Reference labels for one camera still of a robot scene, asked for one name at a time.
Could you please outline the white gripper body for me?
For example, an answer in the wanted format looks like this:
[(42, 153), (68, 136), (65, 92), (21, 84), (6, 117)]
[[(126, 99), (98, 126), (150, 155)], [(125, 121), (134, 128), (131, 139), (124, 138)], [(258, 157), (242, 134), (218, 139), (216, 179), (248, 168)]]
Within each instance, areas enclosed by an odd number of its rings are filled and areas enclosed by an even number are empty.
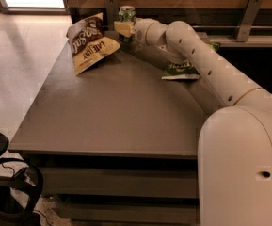
[(156, 41), (153, 38), (153, 26), (158, 24), (154, 19), (136, 19), (134, 23), (135, 40), (142, 45), (155, 46)]

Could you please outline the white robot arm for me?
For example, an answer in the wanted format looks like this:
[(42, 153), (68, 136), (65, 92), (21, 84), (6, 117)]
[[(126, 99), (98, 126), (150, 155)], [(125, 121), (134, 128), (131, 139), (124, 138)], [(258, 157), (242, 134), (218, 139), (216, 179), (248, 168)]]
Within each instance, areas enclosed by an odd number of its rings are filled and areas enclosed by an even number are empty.
[(174, 63), (190, 62), (221, 108), (200, 130), (200, 226), (272, 226), (272, 94), (206, 44), (187, 23), (114, 23)]

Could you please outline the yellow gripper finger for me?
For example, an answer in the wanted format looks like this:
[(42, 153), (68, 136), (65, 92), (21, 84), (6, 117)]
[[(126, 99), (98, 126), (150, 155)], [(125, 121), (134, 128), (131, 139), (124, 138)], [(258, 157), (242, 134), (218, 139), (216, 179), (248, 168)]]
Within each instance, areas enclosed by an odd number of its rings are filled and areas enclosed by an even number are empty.
[(114, 22), (114, 29), (124, 37), (130, 38), (135, 34), (133, 22)]

